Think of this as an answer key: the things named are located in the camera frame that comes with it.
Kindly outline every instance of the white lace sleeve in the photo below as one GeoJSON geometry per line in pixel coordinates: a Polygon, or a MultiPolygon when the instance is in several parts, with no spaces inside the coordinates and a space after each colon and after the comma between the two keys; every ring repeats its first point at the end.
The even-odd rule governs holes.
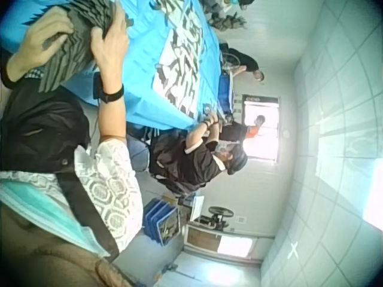
{"type": "Polygon", "coordinates": [[[138,182],[123,142],[101,143],[95,157],[87,162],[78,154],[76,174],[122,251],[142,227],[138,182]]]}

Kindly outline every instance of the white collar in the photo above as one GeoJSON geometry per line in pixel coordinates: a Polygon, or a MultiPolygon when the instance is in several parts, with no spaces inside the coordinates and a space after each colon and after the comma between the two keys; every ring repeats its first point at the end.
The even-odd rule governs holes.
{"type": "Polygon", "coordinates": [[[224,171],[226,169],[226,166],[225,164],[223,163],[223,161],[221,161],[218,157],[216,157],[215,155],[212,155],[216,164],[218,165],[218,167],[220,168],[221,171],[224,171]]]}

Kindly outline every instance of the wall outlet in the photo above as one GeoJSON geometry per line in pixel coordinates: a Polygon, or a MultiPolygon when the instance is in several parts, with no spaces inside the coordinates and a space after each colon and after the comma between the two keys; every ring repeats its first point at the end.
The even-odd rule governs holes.
{"type": "Polygon", "coordinates": [[[247,221],[247,218],[244,216],[236,216],[235,218],[235,223],[238,223],[238,224],[245,224],[246,221],[247,221]]]}

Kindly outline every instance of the blue bin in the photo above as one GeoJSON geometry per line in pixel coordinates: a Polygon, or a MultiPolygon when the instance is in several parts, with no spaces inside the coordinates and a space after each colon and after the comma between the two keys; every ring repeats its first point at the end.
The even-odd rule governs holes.
{"type": "Polygon", "coordinates": [[[181,232],[180,216],[179,216],[179,214],[177,214],[177,217],[178,217],[178,232],[176,234],[174,234],[171,238],[168,238],[166,241],[163,241],[163,239],[161,237],[160,226],[161,226],[162,222],[167,220],[174,212],[178,213],[178,208],[177,207],[171,209],[167,214],[165,214],[162,218],[160,218],[157,221],[156,230],[157,230],[158,237],[160,239],[161,246],[167,245],[170,242],[170,240],[172,240],[172,238],[174,238],[175,236],[179,235],[179,233],[181,232]]]}
{"type": "Polygon", "coordinates": [[[166,205],[166,202],[159,200],[159,199],[153,199],[151,202],[149,202],[145,209],[144,209],[144,233],[146,236],[149,236],[153,239],[153,234],[151,233],[151,222],[150,218],[158,211],[160,210],[164,205],[166,205]]]}
{"type": "Polygon", "coordinates": [[[230,104],[230,78],[227,75],[220,76],[218,85],[218,101],[220,102],[223,112],[232,112],[230,104]]]}
{"type": "Polygon", "coordinates": [[[154,215],[153,217],[150,219],[151,221],[151,224],[150,224],[150,228],[151,228],[151,233],[153,234],[153,239],[157,242],[157,243],[160,243],[162,242],[162,239],[161,239],[161,233],[160,233],[160,230],[158,229],[157,225],[158,225],[158,222],[161,221],[162,219],[164,218],[167,218],[167,214],[169,212],[171,212],[172,210],[174,210],[175,207],[173,206],[170,206],[170,205],[165,205],[163,206],[160,210],[158,210],[154,215]]]}
{"type": "Polygon", "coordinates": [[[159,199],[153,199],[144,208],[144,233],[150,237],[151,240],[156,241],[165,246],[171,238],[167,240],[162,239],[160,226],[169,218],[174,212],[177,213],[177,229],[178,232],[173,234],[172,238],[180,233],[180,217],[178,214],[178,208],[167,204],[167,202],[159,199]]]}

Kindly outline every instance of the shoulder strap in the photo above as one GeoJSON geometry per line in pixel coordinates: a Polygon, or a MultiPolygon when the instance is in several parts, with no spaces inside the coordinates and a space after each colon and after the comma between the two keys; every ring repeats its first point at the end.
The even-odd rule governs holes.
{"type": "Polygon", "coordinates": [[[82,226],[88,226],[92,229],[97,241],[111,255],[107,260],[109,262],[115,260],[120,253],[117,243],[93,205],[80,179],[75,173],[57,173],[56,177],[77,221],[82,226]]]}

